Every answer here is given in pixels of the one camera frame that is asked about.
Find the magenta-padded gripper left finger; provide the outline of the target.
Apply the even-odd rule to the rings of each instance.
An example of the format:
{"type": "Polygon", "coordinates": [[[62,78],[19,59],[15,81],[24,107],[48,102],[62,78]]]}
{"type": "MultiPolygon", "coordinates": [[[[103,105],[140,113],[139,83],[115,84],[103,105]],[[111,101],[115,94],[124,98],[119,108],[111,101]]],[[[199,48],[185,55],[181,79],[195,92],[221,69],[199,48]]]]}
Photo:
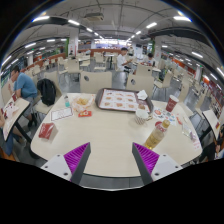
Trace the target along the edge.
{"type": "Polygon", "coordinates": [[[87,142],[66,154],[56,154],[42,166],[42,169],[79,184],[90,153],[90,143],[87,142]]]}

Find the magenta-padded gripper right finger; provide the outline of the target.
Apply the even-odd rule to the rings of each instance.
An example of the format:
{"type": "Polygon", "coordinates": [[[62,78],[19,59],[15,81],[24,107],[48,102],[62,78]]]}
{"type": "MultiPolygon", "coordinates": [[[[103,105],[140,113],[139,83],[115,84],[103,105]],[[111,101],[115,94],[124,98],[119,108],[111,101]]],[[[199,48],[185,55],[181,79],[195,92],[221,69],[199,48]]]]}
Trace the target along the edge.
{"type": "Polygon", "coordinates": [[[137,143],[132,144],[132,154],[144,185],[148,185],[182,169],[182,166],[168,154],[159,155],[137,143]]]}

